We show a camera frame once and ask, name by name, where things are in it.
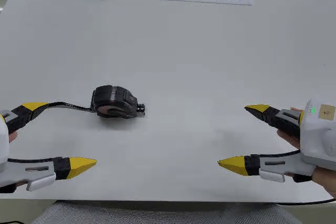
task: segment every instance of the white table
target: white table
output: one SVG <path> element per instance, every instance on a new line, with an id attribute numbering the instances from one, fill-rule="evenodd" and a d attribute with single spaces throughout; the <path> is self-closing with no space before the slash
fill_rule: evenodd
<path id="1" fill-rule="evenodd" d="M 333 0 L 254 6 L 160 0 L 8 0 L 0 14 L 1 107 L 64 100 L 89 105 L 97 86 L 128 88 L 147 113 L 102 120 L 44 112 L 19 131 L 11 157 L 83 156 L 82 175 L 3 198 L 311 201 L 313 182 L 241 177 L 217 165 L 293 148 L 244 110 L 335 103 Z"/>

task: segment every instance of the black tape measure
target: black tape measure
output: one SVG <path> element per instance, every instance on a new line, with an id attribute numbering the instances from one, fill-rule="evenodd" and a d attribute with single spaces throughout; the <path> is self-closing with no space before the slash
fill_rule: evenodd
<path id="1" fill-rule="evenodd" d="M 145 105 L 138 104 L 130 91 L 111 85 L 96 88 L 92 94 L 91 109 L 104 118 L 134 118 L 145 113 Z"/>
<path id="2" fill-rule="evenodd" d="M 122 87 L 111 85 L 101 86 L 94 90 L 91 107 L 85 108 L 66 102 L 27 102 L 13 110 L 3 110 L 0 114 L 4 118 L 9 134 L 24 127 L 35 119 L 45 109 L 66 108 L 97 113 L 104 118 L 134 118 L 145 113 L 145 105 L 138 104 L 138 100 L 130 91 Z"/>

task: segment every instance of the finger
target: finger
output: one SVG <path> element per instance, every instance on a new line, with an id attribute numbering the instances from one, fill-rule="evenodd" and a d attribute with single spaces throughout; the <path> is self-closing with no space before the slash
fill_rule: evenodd
<path id="1" fill-rule="evenodd" d="M 295 148 L 297 149 L 300 148 L 300 140 L 298 138 L 290 136 L 281 130 L 278 130 L 277 133 L 280 137 L 282 137 L 284 140 L 286 140 L 288 143 L 290 143 Z"/>
<path id="2" fill-rule="evenodd" d="M 312 180 L 323 186 L 325 190 L 331 194 L 332 197 L 336 197 L 336 172 L 333 170 L 327 170 L 321 167 L 316 167 Z"/>
<path id="3" fill-rule="evenodd" d="M 13 141 L 17 137 L 17 132 L 13 132 L 11 135 L 9 135 L 9 142 Z"/>

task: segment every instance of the black cable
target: black cable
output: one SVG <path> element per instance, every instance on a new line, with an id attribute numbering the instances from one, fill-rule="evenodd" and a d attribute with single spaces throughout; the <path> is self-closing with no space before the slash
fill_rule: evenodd
<path id="1" fill-rule="evenodd" d="M 94 112 L 91 108 L 84 108 L 84 107 L 66 103 L 66 102 L 52 102 L 48 104 L 48 108 L 66 108 L 66 109 Z"/>
<path id="2" fill-rule="evenodd" d="M 325 204 L 325 203 L 330 203 L 334 202 L 336 199 L 326 199 L 326 200 L 321 200 L 321 201 L 311 201 L 311 202 L 285 202 L 285 203 L 276 203 L 278 205 L 282 206 L 305 206 L 305 205 L 317 205 L 317 204 Z"/>
<path id="3" fill-rule="evenodd" d="M 8 222 L 0 222 L 0 224 L 12 224 L 12 223 L 24 224 L 23 222 L 18 221 L 18 220 L 13 220 L 13 221 L 8 221 Z"/>

